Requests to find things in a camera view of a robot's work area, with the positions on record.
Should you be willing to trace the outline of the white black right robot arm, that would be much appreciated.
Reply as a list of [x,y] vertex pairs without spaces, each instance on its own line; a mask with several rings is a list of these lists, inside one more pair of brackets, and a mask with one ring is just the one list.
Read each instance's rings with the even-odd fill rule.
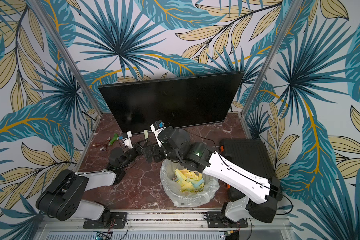
[[151,131],[157,143],[145,149],[147,160],[172,161],[188,170],[217,178],[244,194],[244,197],[224,204],[221,219],[237,222],[248,213],[263,223],[274,220],[278,202],[283,198],[277,178],[257,176],[206,144],[191,143],[189,133],[183,129],[165,127],[163,122],[157,121],[151,125]]

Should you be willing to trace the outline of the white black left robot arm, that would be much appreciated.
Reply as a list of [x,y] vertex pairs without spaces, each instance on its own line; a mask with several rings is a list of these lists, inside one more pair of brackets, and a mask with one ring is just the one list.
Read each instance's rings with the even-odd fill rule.
[[97,202],[83,200],[86,191],[118,185],[126,175],[125,168],[141,156],[149,140],[144,139],[126,152],[114,148],[104,170],[78,173],[63,170],[42,192],[36,202],[38,210],[59,221],[82,218],[100,224],[112,221],[110,208]]

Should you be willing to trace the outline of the green sticky note bottom edge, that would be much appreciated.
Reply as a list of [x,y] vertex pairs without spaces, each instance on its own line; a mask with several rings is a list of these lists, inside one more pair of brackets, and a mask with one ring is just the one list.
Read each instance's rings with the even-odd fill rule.
[[144,136],[145,136],[145,139],[148,139],[148,138],[149,138],[148,130],[144,130]]

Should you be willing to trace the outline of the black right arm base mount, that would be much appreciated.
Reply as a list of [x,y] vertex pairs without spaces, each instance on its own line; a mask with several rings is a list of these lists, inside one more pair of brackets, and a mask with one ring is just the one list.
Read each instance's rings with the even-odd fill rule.
[[207,212],[204,215],[204,220],[207,221],[209,228],[247,228],[247,219],[240,219],[238,222],[234,222],[226,216],[225,210],[229,202],[225,202],[220,212],[212,211]]

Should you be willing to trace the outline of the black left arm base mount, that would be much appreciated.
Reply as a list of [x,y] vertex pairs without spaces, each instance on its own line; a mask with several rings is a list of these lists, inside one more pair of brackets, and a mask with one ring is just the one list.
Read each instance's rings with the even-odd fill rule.
[[83,229],[124,229],[127,215],[127,212],[107,211],[99,220],[85,219]]

